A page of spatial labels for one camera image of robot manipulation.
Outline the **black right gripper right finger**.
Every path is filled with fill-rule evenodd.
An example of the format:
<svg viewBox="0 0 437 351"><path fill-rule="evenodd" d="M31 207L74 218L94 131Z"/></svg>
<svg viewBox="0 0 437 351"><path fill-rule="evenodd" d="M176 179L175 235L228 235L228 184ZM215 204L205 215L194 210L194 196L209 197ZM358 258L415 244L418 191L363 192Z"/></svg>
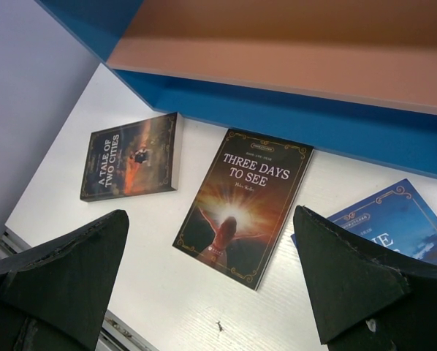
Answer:
<svg viewBox="0 0 437 351"><path fill-rule="evenodd" d="M293 224L322 344L437 350L437 265L379 246L301 205Z"/></svg>

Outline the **Three Days To See book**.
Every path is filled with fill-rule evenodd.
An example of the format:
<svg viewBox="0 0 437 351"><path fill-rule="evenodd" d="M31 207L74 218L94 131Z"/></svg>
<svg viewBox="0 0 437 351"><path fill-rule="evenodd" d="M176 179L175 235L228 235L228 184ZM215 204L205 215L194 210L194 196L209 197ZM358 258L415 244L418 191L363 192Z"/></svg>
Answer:
<svg viewBox="0 0 437 351"><path fill-rule="evenodd" d="M228 129L172 245L257 290L312 146Z"/></svg>

